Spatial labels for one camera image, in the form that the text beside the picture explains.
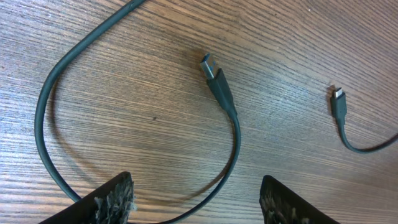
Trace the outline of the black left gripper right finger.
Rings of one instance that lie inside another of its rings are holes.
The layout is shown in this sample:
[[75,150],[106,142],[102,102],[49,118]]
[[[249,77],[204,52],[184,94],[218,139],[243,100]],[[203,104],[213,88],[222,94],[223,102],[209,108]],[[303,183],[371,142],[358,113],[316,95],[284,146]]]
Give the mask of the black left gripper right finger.
[[259,203],[265,224],[339,224],[271,175],[265,175]]

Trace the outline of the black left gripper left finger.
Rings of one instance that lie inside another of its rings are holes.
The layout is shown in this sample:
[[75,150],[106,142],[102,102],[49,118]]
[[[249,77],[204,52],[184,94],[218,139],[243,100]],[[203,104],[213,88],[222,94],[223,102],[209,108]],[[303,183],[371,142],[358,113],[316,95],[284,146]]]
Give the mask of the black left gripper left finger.
[[40,224],[126,224],[134,207],[134,182],[122,172]]

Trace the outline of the black USB cable long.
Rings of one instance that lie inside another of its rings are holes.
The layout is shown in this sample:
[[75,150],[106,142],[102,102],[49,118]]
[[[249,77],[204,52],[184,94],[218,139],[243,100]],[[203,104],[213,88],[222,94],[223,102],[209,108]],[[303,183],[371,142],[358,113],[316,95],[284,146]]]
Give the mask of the black USB cable long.
[[234,96],[241,152],[190,223],[261,223],[272,175],[340,223],[397,222],[397,146],[357,154],[330,111],[346,93],[356,147],[397,133],[396,1],[146,1],[77,57],[48,105],[46,144],[65,180],[136,184],[134,222],[162,222],[215,187],[233,144],[200,70],[210,52]]

